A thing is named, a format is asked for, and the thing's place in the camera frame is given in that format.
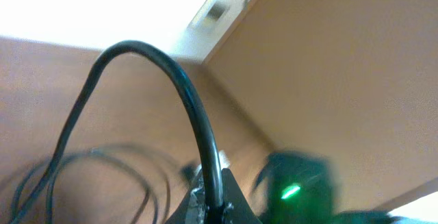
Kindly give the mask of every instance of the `tangled cable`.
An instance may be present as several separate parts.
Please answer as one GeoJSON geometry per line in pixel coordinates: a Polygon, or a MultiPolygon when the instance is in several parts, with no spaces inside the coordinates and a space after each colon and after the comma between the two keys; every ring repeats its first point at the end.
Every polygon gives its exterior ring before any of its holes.
{"type": "MultiPolygon", "coordinates": [[[[134,145],[134,144],[120,144],[120,145],[107,145],[104,147],[98,147],[98,148],[92,148],[87,151],[80,151],[75,153],[68,153],[66,154],[61,162],[60,165],[57,168],[57,171],[53,175],[53,177],[50,179],[48,187],[47,187],[47,195],[46,195],[46,214],[45,214],[45,223],[52,224],[53,223],[53,190],[55,187],[55,182],[59,174],[64,171],[68,165],[73,164],[74,162],[78,162],[80,160],[85,159],[92,159],[92,160],[100,160],[103,162],[106,162],[113,167],[116,167],[120,169],[122,172],[130,175],[132,178],[134,178],[143,188],[144,190],[144,198],[143,201],[138,208],[135,216],[132,218],[130,223],[136,223],[138,219],[140,218],[141,214],[143,213],[143,210],[145,209],[149,198],[152,197],[153,205],[154,205],[154,214],[153,214],[153,224],[156,224],[158,221],[158,212],[159,212],[159,204],[157,200],[157,195],[154,193],[153,189],[151,188],[150,184],[145,180],[145,178],[139,174],[135,169],[133,169],[128,164],[124,163],[122,160],[119,160],[118,158],[115,158],[112,156],[113,153],[116,152],[132,152],[136,153],[143,158],[146,158],[149,160],[153,166],[157,169],[157,172],[159,173],[160,177],[165,181],[166,183],[166,205],[164,207],[164,215],[162,218],[162,223],[167,219],[170,209],[170,182],[168,179],[168,176],[164,169],[154,160],[155,158],[159,158],[167,164],[171,165],[172,168],[174,168],[176,171],[179,170],[179,165],[177,162],[171,158],[170,156],[166,155],[165,153],[160,153],[157,150],[154,150],[152,148],[145,149],[143,146],[134,145]]],[[[17,212],[19,210],[19,201],[21,198],[21,195],[23,194],[23,190],[28,183],[28,181],[34,176],[40,169],[42,169],[44,166],[46,166],[49,163],[49,159],[43,160],[39,163],[37,163],[29,172],[24,176],[24,178],[21,180],[21,182],[16,187],[14,196],[12,198],[11,203],[11,217],[17,215],[17,212]]]]}

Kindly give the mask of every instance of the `black cable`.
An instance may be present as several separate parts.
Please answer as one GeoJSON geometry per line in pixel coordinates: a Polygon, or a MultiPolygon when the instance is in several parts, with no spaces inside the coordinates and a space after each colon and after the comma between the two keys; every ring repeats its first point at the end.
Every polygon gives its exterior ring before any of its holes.
{"type": "Polygon", "coordinates": [[[124,172],[130,174],[133,178],[135,178],[143,187],[145,191],[145,196],[143,198],[143,202],[138,208],[136,215],[131,221],[131,224],[137,223],[137,220],[140,218],[141,213],[143,212],[144,208],[146,207],[146,204],[149,199],[149,195],[152,195],[153,203],[154,203],[154,215],[153,215],[153,224],[157,223],[158,220],[158,199],[153,190],[151,190],[151,187],[149,186],[149,183],[139,174],[137,171],[132,169],[130,166],[125,164],[124,162],[113,158],[111,156],[108,156],[104,153],[101,153],[98,150],[92,150],[85,153],[75,153],[73,155],[70,155],[68,157],[63,158],[59,169],[56,171],[55,175],[51,178],[49,182],[49,187],[47,188],[47,198],[46,198],[46,224],[52,224],[53,223],[53,190],[55,188],[55,181],[57,176],[65,169],[66,166],[69,164],[78,161],[78,159],[81,158],[92,158],[92,159],[98,159],[105,162],[108,162],[112,164],[115,167],[118,167],[122,169],[124,172]]]}
{"type": "Polygon", "coordinates": [[[175,85],[175,88],[184,104],[185,110],[188,113],[196,142],[198,144],[201,164],[203,166],[205,203],[209,211],[212,211],[213,213],[217,213],[217,211],[221,210],[224,198],[218,150],[216,148],[216,142],[214,140],[208,117],[193,84],[182,68],[162,51],[144,42],[127,40],[111,46],[97,58],[73,109],[68,115],[46,171],[32,190],[29,197],[25,200],[20,210],[13,216],[13,219],[10,221],[11,224],[19,223],[56,172],[57,166],[61,162],[64,150],[67,146],[68,138],[83,110],[83,107],[96,87],[104,68],[116,56],[128,52],[137,53],[148,58],[163,70],[175,85]]]}
{"type": "MultiPolygon", "coordinates": [[[[166,183],[166,205],[164,208],[164,214],[162,217],[162,223],[167,219],[170,209],[170,181],[167,177],[166,172],[161,168],[161,166],[152,159],[154,156],[159,156],[160,160],[166,161],[169,165],[174,167],[176,171],[179,169],[179,165],[177,162],[168,156],[165,153],[161,153],[161,151],[155,150],[154,148],[148,147],[147,150],[144,146],[139,145],[133,145],[133,144],[115,144],[115,145],[106,145],[104,147],[98,147],[93,148],[88,151],[81,151],[76,153],[69,153],[65,155],[62,158],[62,161],[60,162],[60,166],[58,167],[57,171],[55,172],[55,175],[51,178],[49,181],[49,187],[47,189],[47,196],[46,196],[46,223],[52,224],[53,220],[53,189],[54,184],[57,179],[57,176],[59,173],[61,173],[67,165],[70,163],[73,163],[79,159],[82,158],[92,158],[92,159],[98,159],[103,160],[104,162],[109,162],[113,166],[116,166],[120,169],[122,169],[125,173],[129,174],[130,176],[134,177],[144,188],[145,190],[145,197],[141,204],[141,206],[138,208],[138,211],[136,212],[136,215],[133,217],[131,223],[136,223],[137,220],[140,218],[141,213],[143,212],[144,208],[146,207],[146,204],[148,202],[149,196],[153,196],[154,200],[154,222],[157,222],[157,213],[159,212],[159,206],[157,199],[155,197],[155,193],[150,188],[150,186],[147,184],[147,181],[134,169],[132,169],[129,165],[125,164],[124,162],[121,162],[119,159],[114,158],[110,156],[110,153],[116,153],[116,152],[132,152],[137,153],[141,155],[143,158],[149,160],[153,166],[155,166],[155,169],[157,169],[158,173],[162,177],[162,179],[166,183]]],[[[14,216],[18,212],[18,205],[21,198],[21,195],[23,193],[24,187],[26,183],[31,179],[31,177],[39,171],[43,166],[47,165],[49,163],[49,160],[43,160],[35,165],[34,168],[32,168],[26,176],[22,179],[22,181],[18,184],[16,187],[16,191],[14,193],[14,196],[12,198],[11,203],[11,215],[14,216]]]]}

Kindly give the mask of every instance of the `wooden surface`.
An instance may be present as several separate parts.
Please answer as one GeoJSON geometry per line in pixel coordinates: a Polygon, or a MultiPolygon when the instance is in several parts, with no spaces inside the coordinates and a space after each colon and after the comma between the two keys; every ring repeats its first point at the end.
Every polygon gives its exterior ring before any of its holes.
{"type": "Polygon", "coordinates": [[[438,177],[437,8],[257,0],[207,68],[278,148],[329,158],[340,210],[375,208],[438,177]]]}
{"type": "MultiPolygon", "coordinates": [[[[0,223],[7,219],[13,190],[23,173],[53,152],[98,54],[0,38],[0,223]]],[[[225,150],[247,195],[270,147],[200,66],[182,66],[203,100],[218,148],[225,150]]],[[[67,151],[120,142],[159,149],[181,165],[199,162],[192,128],[176,90],[156,66],[135,55],[123,55],[107,67],[67,151]]],[[[162,210],[164,183],[151,164],[135,155],[120,156],[147,176],[162,210]]],[[[166,171],[171,176],[172,213],[186,189],[171,168],[166,171]]],[[[128,223],[142,194],[125,174],[98,162],[80,162],[62,173],[56,184],[55,223],[128,223]]],[[[139,223],[150,223],[151,206],[139,223]]],[[[26,223],[41,223],[43,211],[41,197],[26,223]]]]}

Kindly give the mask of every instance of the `green led light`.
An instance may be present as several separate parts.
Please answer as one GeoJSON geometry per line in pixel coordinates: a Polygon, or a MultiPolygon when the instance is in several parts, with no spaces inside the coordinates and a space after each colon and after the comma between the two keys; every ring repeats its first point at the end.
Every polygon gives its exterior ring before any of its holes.
{"type": "Polygon", "coordinates": [[[281,198],[282,199],[288,199],[291,196],[295,195],[300,189],[301,189],[301,187],[299,185],[297,185],[297,184],[293,184],[291,186],[288,186],[281,193],[281,198]]]}

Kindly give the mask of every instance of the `black plastic base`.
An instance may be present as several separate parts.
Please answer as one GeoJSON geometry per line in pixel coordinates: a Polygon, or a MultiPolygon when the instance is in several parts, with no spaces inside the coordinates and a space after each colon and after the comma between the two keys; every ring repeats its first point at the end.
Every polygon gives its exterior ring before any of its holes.
{"type": "Polygon", "coordinates": [[[224,182],[225,203],[223,208],[219,210],[219,214],[210,213],[210,211],[206,210],[204,183],[202,175],[199,173],[183,201],[175,213],[166,221],[166,224],[261,224],[246,202],[239,185],[229,169],[222,170],[222,179],[224,182]]]}

